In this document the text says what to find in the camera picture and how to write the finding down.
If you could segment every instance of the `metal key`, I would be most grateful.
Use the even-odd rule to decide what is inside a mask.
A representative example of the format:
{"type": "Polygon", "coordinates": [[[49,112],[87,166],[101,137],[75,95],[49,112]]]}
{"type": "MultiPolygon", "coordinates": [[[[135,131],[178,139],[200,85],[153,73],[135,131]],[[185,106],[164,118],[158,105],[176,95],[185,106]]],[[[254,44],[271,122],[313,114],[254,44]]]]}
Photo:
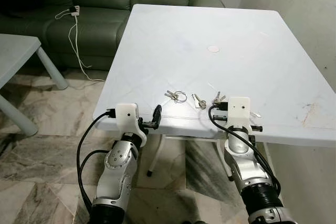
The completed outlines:
{"type": "Polygon", "coordinates": [[[217,96],[215,97],[215,99],[212,101],[213,105],[219,104],[221,101],[223,101],[226,98],[226,95],[222,96],[221,98],[219,98],[220,96],[220,91],[217,93],[217,96]]]}
{"type": "Polygon", "coordinates": [[[166,97],[170,97],[175,102],[179,99],[179,95],[173,93],[172,91],[167,90],[167,93],[164,94],[166,97]]]}
{"type": "Polygon", "coordinates": [[[194,100],[195,100],[195,107],[201,108],[202,110],[206,108],[206,101],[201,100],[197,94],[192,94],[194,100]]]}

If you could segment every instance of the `black cable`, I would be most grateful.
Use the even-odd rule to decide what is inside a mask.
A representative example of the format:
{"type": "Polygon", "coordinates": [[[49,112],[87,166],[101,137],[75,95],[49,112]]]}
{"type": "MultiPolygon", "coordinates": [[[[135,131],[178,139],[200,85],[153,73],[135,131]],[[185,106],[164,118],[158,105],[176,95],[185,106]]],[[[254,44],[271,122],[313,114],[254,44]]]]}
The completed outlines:
{"type": "MultiPolygon", "coordinates": [[[[80,168],[79,168],[79,177],[80,177],[80,180],[82,180],[82,172],[83,172],[83,169],[84,169],[84,166],[85,166],[85,163],[89,160],[89,158],[95,154],[95,153],[108,153],[109,151],[106,151],[106,150],[95,150],[93,152],[90,152],[83,160],[82,164],[80,165],[80,168]]],[[[89,198],[89,196],[86,194],[85,192],[85,189],[83,187],[83,194],[85,195],[85,197],[87,197],[87,204],[85,204],[86,206],[86,209],[88,210],[88,212],[91,212],[91,206],[92,206],[92,203],[91,203],[91,200],[89,198]]]]}
{"type": "Polygon", "coordinates": [[[83,143],[85,137],[89,133],[90,129],[95,125],[95,123],[97,123],[98,120],[101,119],[103,116],[106,116],[106,115],[109,115],[109,114],[110,114],[109,111],[101,114],[90,124],[90,126],[87,128],[84,135],[82,136],[81,140],[79,141],[79,144],[78,144],[78,147],[77,147],[76,164],[77,164],[78,185],[79,185],[80,193],[82,194],[82,197],[83,197],[84,204],[85,204],[85,206],[86,206],[86,208],[88,209],[89,212],[91,210],[91,201],[90,201],[88,195],[86,194],[86,192],[84,190],[83,181],[82,181],[81,176],[79,175],[79,172],[80,172],[80,162],[79,162],[80,148],[82,146],[82,143],[83,143]]]}
{"type": "Polygon", "coordinates": [[[265,172],[271,177],[273,186],[274,186],[275,190],[277,191],[277,194],[280,195],[280,192],[281,192],[280,182],[274,176],[271,167],[269,166],[268,162],[265,160],[265,158],[263,157],[263,155],[260,153],[260,151],[257,148],[255,148],[249,141],[247,141],[243,137],[239,136],[237,133],[235,133],[235,132],[233,132],[233,131],[231,131],[231,130],[229,130],[229,129],[221,126],[221,125],[219,125],[218,123],[216,123],[215,120],[211,116],[211,111],[214,108],[218,108],[218,106],[212,105],[209,108],[209,111],[208,111],[208,115],[209,115],[210,121],[215,126],[217,126],[218,128],[220,128],[221,130],[226,131],[227,133],[229,133],[229,134],[235,136],[236,138],[238,138],[239,140],[241,140],[243,143],[245,143],[248,147],[250,147],[254,151],[254,156],[255,156],[256,160],[259,162],[259,164],[262,166],[262,168],[265,170],[265,172]]]}

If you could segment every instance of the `round mark on table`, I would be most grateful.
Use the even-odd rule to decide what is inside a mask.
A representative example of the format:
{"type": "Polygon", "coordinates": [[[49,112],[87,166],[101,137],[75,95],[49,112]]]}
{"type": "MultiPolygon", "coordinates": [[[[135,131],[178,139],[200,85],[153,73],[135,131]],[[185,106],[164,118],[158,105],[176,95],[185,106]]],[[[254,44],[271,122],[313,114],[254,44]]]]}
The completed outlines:
{"type": "Polygon", "coordinates": [[[211,46],[208,46],[208,50],[210,52],[219,52],[219,47],[217,47],[215,45],[211,45],[211,46]]]}

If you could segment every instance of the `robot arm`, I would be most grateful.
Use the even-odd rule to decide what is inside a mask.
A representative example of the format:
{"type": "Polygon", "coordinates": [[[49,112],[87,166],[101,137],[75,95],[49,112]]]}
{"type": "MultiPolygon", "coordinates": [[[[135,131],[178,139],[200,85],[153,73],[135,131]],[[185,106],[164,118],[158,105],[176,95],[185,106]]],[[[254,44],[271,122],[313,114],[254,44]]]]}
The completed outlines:
{"type": "Polygon", "coordinates": [[[137,171],[139,149],[147,141],[146,127],[157,129],[161,119],[161,106],[156,107],[152,122],[139,118],[135,103],[118,104],[117,126],[121,137],[104,160],[104,171],[99,178],[97,194],[93,200],[90,224],[122,224],[127,209],[132,178],[137,171]]]}
{"type": "MultiPolygon", "coordinates": [[[[250,99],[232,97],[225,104],[225,110],[226,107],[228,115],[225,126],[251,146],[254,142],[253,128],[259,130],[262,128],[255,126],[252,128],[249,124],[250,99]]],[[[244,201],[249,215],[248,222],[250,224],[297,224],[278,198],[272,181],[275,177],[265,171],[250,146],[234,134],[228,134],[224,145],[226,173],[231,181],[235,181],[244,201]]]]}
{"type": "MultiPolygon", "coordinates": [[[[209,110],[210,120],[229,133],[224,145],[226,173],[235,181],[246,205],[249,224],[297,224],[278,198],[280,185],[275,183],[277,180],[270,167],[261,154],[257,155],[252,130],[262,131],[262,127],[251,126],[249,115],[249,98],[232,97],[228,103],[220,103],[209,110]],[[213,108],[228,111],[227,128],[215,122],[220,117],[211,116],[213,108]]],[[[118,104],[115,116],[121,138],[105,157],[104,171],[90,211],[90,224],[122,224],[139,150],[146,143],[146,128],[159,127],[161,106],[156,107],[151,122],[142,121],[136,104],[118,104]]]]}

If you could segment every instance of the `table top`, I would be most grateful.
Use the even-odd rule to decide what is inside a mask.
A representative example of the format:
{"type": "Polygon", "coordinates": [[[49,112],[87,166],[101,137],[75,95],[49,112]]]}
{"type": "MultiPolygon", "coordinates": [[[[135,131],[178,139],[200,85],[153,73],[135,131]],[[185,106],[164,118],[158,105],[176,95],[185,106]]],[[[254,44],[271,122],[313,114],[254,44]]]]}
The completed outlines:
{"type": "MultiPolygon", "coordinates": [[[[162,119],[154,133],[217,137],[207,108],[220,91],[250,97],[262,118],[258,142],[334,146],[336,95],[281,16],[271,10],[134,5],[93,118],[117,103],[137,103],[150,121],[157,104],[162,119]],[[166,90],[182,90],[174,103],[166,90]]],[[[116,130],[115,119],[97,124],[116,130]]]]}
{"type": "Polygon", "coordinates": [[[0,88],[40,47],[37,37],[0,34],[0,88]]]}

